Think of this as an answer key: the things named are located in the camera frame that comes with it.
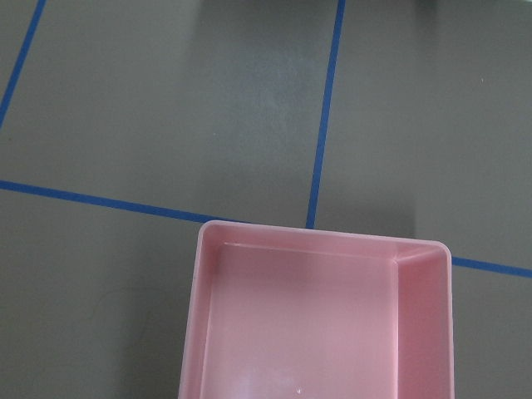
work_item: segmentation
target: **blue line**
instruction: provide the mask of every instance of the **blue line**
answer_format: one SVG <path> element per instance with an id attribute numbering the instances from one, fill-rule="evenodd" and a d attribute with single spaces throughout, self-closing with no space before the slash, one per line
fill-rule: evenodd
<path id="1" fill-rule="evenodd" d="M 485 270 L 493 273 L 509 274 L 512 276 L 532 278 L 532 270 L 527 268 L 516 268 L 514 266 L 505 266 L 503 264 L 491 264 L 489 262 L 481 262 L 480 260 L 464 259 L 452 257 L 452 264 L 461 266 L 463 268 L 476 268 L 478 270 Z"/>
<path id="2" fill-rule="evenodd" d="M 3 120 L 6 117 L 9 103 L 11 102 L 13 92 L 17 86 L 20 72 L 22 71 L 24 62 L 26 61 L 27 52 L 29 52 L 30 46 L 32 45 L 33 35 L 35 35 L 35 31 L 37 30 L 37 25 L 41 19 L 42 10 L 44 9 L 46 2 L 47 0 L 38 0 L 37 5 L 35 6 L 32 20 L 30 21 L 30 25 L 27 27 L 26 36 L 24 37 L 24 42 L 22 42 L 22 46 L 20 47 L 20 52 L 18 53 L 17 61 L 15 62 L 15 66 L 11 72 L 9 82 L 7 83 L 6 91 L 3 93 L 2 102 L 0 103 L 0 129 L 2 129 Z"/>
<path id="3" fill-rule="evenodd" d="M 120 201 L 118 199 L 109 199 L 96 197 L 94 195 L 72 193 L 70 191 L 47 189 L 44 187 L 38 187 L 36 185 L 23 185 L 21 183 L 14 183 L 12 181 L 6 180 L 0 180 L 0 189 L 31 195 L 40 195 L 41 197 L 56 198 L 59 200 L 80 202 L 83 204 L 103 206 L 106 208 L 129 210 L 130 212 L 138 212 L 141 214 L 153 214 L 155 216 L 162 216 L 165 218 L 188 220 L 190 222 L 205 223 L 209 220 L 237 221 L 233 219 L 219 218 L 209 214 L 195 214 L 183 210 L 160 208 L 158 206 L 137 204 L 134 202 Z"/>
<path id="4" fill-rule="evenodd" d="M 329 112 L 331 109 L 331 98 L 333 96 L 334 72 L 336 70 L 336 60 L 338 57 L 338 48 L 340 46 L 343 11 L 345 6 L 345 0 L 338 0 L 334 31 L 332 32 L 331 52 L 329 54 L 329 64 L 327 67 L 327 79 L 325 80 L 325 90 L 323 92 L 322 117 L 319 122 L 318 144 L 316 145 L 316 156 L 314 158 L 313 182 L 310 186 L 310 198 L 308 199 L 307 223 L 305 225 L 307 229 L 313 229 L 316 224 L 319 183 L 322 178 L 323 155 L 325 153 Z"/>

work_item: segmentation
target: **pink tray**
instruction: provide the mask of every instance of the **pink tray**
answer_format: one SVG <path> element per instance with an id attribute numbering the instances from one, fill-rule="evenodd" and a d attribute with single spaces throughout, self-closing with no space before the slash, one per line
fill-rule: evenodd
<path id="1" fill-rule="evenodd" d="M 180 399 L 451 399 L 443 244 L 209 222 Z"/>

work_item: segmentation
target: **blue tape strip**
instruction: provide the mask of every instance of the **blue tape strip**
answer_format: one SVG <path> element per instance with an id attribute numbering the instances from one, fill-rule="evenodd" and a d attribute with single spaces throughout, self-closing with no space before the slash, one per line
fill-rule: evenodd
<path id="1" fill-rule="evenodd" d="M 39 0 L 37 2 L 37 5 L 35 6 L 35 11 L 33 12 L 32 20 L 30 21 L 29 27 L 27 27 L 24 42 L 22 42 L 22 47 L 20 48 L 20 52 L 18 53 L 17 60 L 15 61 L 15 66 L 13 67 L 11 76 L 9 77 L 9 82 L 7 83 L 6 90 L 3 93 L 2 102 L 0 103 L 0 129 L 2 129 L 3 120 L 6 117 L 7 109 L 9 108 L 9 103 L 11 102 L 13 92 L 15 91 L 15 87 L 17 86 L 18 78 L 20 77 L 20 72 L 22 71 L 24 62 L 26 61 L 27 52 L 29 51 L 30 46 L 32 45 L 33 35 L 35 35 L 37 25 L 39 24 L 39 20 L 41 19 L 42 10 L 44 9 L 46 3 L 47 0 Z"/>
<path id="2" fill-rule="evenodd" d="M 452 257 L 452 264 L 461 266 L 463 268 L 476 268 L 478 270 L 485 270 L 488 272 L 509 274 L 512 276 L 532 278 L 532 270 L 527 268 L 516 268 L 514 266 L 505 266 L 503 264 L 491 264 L 489 262 L 481 262 L 480 260 L 464 259 Z"/>
<path id="3" fill-rule="evenodd" d="M 141 214 L 153 214 L 155 216 L 162 216 L 165 218 L 188 220 L 190 222 L 205 223 L 209 220 L 229 220 L 234 222 L 237 221 L 234 219 L 211 216 L 210 214 L 195 214 L 192 212 L 185 212 L 183 210 L 137 204 L 134 202 L 120 201 L 118 199 L 109 199 L 103 197 L 96 197 L 94 195 L 72 193 L 70 191 L 47 189 L 35 185 L 23 185 L 21 183 L 14 183 L 12 181 L 6 180 L 0 180 L 0 189 L 16 191 L 18 193 L 40 195 L 41 197 L 56 198 L 59 200 L 81 202 L 83 204 L 104 206 L 106 208 L 129 210 L 130 212 L 138 212 Z"/>
<path id="4" fill-rule="evenodd" d="M 310 198 L 308 199 L 307 223 L 305 224 L 307 229 L 313 229 L 316 224 L 319 184 L 322 178 L 323 155 L 325 153 L 329 112 L 331 109 L 331 98 L 333 96 L 334 72 L 336 71 L 336 60 L 338 57 L 338 48 L 340 46 L 343 12 L 345 7 L 345 0 L 338 0 L 334 31 L 332 32 L 331 52 L 329 54 L 329 64 L 327 67 L 327 79 L 325 80 L 325 90 L 323 92 L 322 117 L 319 122 L 318 144 L 316 145 L 316 156 L 314 158 L 313 181 L 310 186 Z"/>

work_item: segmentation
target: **pink plastic box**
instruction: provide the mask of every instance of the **pink plastic box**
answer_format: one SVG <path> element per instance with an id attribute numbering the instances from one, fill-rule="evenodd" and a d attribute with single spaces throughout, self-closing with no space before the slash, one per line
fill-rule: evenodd
<path id="1" fill-rule="evenodd" d="M 209 222 L 180 399 L 452 399 L 443 244 Z"/>

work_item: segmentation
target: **gray floor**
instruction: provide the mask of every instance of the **gray floor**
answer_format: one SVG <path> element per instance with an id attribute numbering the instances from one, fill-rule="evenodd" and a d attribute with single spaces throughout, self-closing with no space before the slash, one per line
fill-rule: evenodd
<path id="1" fill-rule="evenodd" d="M 0 88 L 35 1 L 0 0 Z M 0 180 L 303 227 L 334 2 L 49 0 Z M 317 227 L 532 269 L 532 3 L 347 0 Z M 0 190 L 0 397 L 175 397 L 199 224 Z M 532 392 L 532 280 L 454 267 L 456 393 Z"/>

